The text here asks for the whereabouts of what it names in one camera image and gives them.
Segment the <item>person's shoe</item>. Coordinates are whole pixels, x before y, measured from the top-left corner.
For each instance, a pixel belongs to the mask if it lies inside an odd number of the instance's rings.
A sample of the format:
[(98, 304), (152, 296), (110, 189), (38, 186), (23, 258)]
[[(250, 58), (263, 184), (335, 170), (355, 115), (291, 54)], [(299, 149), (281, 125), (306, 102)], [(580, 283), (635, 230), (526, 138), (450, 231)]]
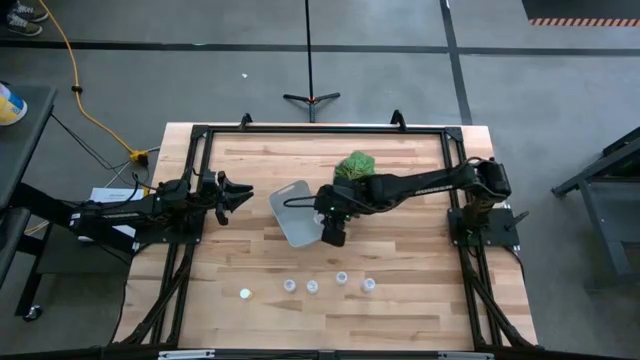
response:
[(40, 23), (48, 19), (49, 14), (36, 0), (16, 0), (11, 12), (20, 18), (33, 23)]
[(26, 37), (38, 36), (43, 31), (40, 25), (29, 22), (15, 13), (6, 16), (6, 27), (9, 32)]

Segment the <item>white plastic basket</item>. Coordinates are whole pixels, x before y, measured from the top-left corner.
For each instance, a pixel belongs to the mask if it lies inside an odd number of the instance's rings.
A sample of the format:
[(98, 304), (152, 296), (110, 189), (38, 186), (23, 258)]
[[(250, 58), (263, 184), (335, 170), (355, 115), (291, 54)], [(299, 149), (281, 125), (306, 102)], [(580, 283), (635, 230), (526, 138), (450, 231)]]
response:
[[(287, 208), (283, 202), (293, 197), (311, 196), (309, 185), (297, 180), (269, 195), (269, 204), (287, 240), (293, 248), (305, 248), (320, 241), (323, 226), (321, 216), (313, 208)], [(313, 203), (314, 200), (294, 203)]]

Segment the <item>black side table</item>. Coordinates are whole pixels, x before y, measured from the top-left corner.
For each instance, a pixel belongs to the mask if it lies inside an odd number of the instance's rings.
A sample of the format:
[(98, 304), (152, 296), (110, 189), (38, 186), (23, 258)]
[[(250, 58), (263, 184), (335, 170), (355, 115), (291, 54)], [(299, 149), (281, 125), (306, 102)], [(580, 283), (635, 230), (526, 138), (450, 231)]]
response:
[(18, 252), (34, 257), (15, 315), (26, 322), (37, 320), (42, 308), (34, 298), (42, 274), (38, 265), (47, 240), (26, 235), (30, 217), (35, 215), (54, 225), (67, 227), (72, 208), (23, 182), (24, 173), (53, 110), (56, 89), (49, 86), (11, 85), (12, 93), (27, 104), (26, 115), (9, 126), (0, 126), (0, 288)]

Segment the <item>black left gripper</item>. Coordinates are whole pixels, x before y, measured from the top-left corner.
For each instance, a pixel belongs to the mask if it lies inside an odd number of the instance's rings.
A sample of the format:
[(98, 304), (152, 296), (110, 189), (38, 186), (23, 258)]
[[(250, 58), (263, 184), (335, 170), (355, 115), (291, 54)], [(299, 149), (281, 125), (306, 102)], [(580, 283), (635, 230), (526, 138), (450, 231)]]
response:
[(200, 180), (199, 205), (204, 210), (234, 212), (254, 195), (252, 185), (234, 183), (224, 171), (205, 169)]

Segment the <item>white paper sheet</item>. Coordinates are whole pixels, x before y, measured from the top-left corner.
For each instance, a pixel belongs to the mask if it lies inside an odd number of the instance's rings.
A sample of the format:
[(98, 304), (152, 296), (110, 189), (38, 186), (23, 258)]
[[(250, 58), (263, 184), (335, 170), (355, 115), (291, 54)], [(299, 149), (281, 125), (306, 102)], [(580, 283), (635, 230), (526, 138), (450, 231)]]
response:
[(126, 188), (94, 188), (89, 197), (90, 200), (100, 203), (124, 202), (129, 199), (132, 201), (140, 200), (144, 197), (143, 189), (126, 189)]

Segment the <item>yellow and blue container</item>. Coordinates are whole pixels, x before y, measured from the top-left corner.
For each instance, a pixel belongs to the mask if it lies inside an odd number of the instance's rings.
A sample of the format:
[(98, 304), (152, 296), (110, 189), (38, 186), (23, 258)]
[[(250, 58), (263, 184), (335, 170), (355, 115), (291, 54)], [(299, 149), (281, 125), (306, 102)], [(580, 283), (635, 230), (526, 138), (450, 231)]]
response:
[(0, 82), (0, 126), (10, 126), (20, 121), (27, 112), (27, 103)]

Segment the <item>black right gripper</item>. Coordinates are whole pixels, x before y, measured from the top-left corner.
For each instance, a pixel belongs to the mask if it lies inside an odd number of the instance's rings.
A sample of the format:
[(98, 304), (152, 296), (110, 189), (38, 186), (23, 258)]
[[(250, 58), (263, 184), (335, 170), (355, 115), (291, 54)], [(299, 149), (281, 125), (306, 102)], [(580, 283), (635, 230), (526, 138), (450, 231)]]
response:
[[(314, 200), (313, 203), (294, 203)], [(341, 185), (323, 185), (316, 195), (293, 197), (285, 200), (283, 206), (287, 208), (314, 208), (316, 212), (325, 217), (333, 216), (342, 219), (358, 217), (361, 210), (356, 204), (354, 190)]]

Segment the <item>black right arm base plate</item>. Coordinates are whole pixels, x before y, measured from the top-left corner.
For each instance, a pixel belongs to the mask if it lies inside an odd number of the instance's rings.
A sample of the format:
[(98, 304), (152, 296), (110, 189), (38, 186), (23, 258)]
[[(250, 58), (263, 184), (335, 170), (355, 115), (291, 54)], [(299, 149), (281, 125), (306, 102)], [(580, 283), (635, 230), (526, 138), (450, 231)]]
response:
[(479, 227), (464, 221), (463, 210), (449, 209), (447, 220), (451, 243), (461, 247), (495, 246), (518, 247), (519, 236), (516, 218), (507, 208), (494, 208), (488, 213), (488, 222)]

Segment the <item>black mat with orange stripes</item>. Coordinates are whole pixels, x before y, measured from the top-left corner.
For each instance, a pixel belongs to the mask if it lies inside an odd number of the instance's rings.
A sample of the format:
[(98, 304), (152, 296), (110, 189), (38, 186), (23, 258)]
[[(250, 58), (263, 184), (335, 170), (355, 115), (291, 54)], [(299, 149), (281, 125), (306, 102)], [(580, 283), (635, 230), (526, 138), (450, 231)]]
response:
[(640, 0), (521, 0), (533, 26), (640, 27)]

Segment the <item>black tripod stand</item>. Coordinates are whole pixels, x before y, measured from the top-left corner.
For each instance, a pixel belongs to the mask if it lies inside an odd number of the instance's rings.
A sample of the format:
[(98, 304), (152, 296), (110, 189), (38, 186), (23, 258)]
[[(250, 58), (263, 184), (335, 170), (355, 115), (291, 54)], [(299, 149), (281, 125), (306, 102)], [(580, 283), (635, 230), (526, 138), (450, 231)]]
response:
[(293, 94), (284, 94), (283, 98), (288, 101), (298, 101), (304, 103), (308, 109), (308, 118), (310, 123), (316, 122), (317, 106), (327, 100), (334, 100), (341, 97), (339, 92), (333, 92), (321, 96), (315, 96), (314, 93), (314, 77), (313, 77), (313, 62), (312, 62), (312, 41), (311, 41), (311, 26), (310, 26), (310, 4), (309, 0), (304, 0), (304, 12), (305, 12), (305, 33), (306, 33), (306, 56), (307, 56), (307, 75), (308, 75), (308, 95), (299, 96)]

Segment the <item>black aluminium table frame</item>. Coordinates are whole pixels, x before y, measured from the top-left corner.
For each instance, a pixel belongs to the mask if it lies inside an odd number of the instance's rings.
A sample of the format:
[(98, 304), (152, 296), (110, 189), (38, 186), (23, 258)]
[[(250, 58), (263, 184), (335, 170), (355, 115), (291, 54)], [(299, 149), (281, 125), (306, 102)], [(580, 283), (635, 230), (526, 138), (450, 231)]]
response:
[[(484, 126), (252, 124), (204, 126), (193, 140), (191, 123), (164, 133), (155, 180), (178, 177), (189, 149), (195, 160), (250, 184), (253, 197), (227, 226), (213, 216), (193, 250), (187, 289), (169, 302), (163, 334), (180, 349), (200, 349), (216, 360), (343, 360), (378, 353), (443, 357), (473, 347), (475, 329), (488, 332), (488, 315), (470, 320), (459, 252), (449, 240), (440, 193), (413, 198), (392, 212), (353, 221), (341, 248), (317, 243), (290, 247), (269, 206), (269, 195), (297, 180), (318, 188), (354, 151), (372, 155), (381, 172), (426, 172), (464, 156), (493, 154)], [(346, 272), (339, 286), (335, 277)], [(372, 278), (365, 293), (361, 282)], [(296, 291), (284, 282), (292, 279)], [(319, 284), (310, 294), (309, 280)], [(241, 289), (252, 297), (244, 300)]]

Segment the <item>black metal cart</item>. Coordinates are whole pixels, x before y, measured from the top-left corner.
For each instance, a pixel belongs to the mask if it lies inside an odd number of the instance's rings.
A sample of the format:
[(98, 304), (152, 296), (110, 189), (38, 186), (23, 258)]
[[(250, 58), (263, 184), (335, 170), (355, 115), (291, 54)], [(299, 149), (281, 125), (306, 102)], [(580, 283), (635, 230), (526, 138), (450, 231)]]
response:
[(562, 198), (578, 191), (613, 274), (587, 286), (597, 291), (640, 285), (640, 267), (629, 254), (640, 252), (640, 126), (607, 147), (582, 171), (551, 189)]

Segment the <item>succulent plant in white pot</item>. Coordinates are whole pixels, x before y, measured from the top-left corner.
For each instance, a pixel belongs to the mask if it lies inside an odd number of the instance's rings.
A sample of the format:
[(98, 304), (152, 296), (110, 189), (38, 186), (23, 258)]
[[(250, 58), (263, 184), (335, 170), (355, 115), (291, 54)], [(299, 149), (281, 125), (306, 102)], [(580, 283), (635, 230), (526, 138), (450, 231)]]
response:
[(375, 159), (364, 152), (354, 151), (335, 166), (333, 178), (355, 180), (374, 174)]

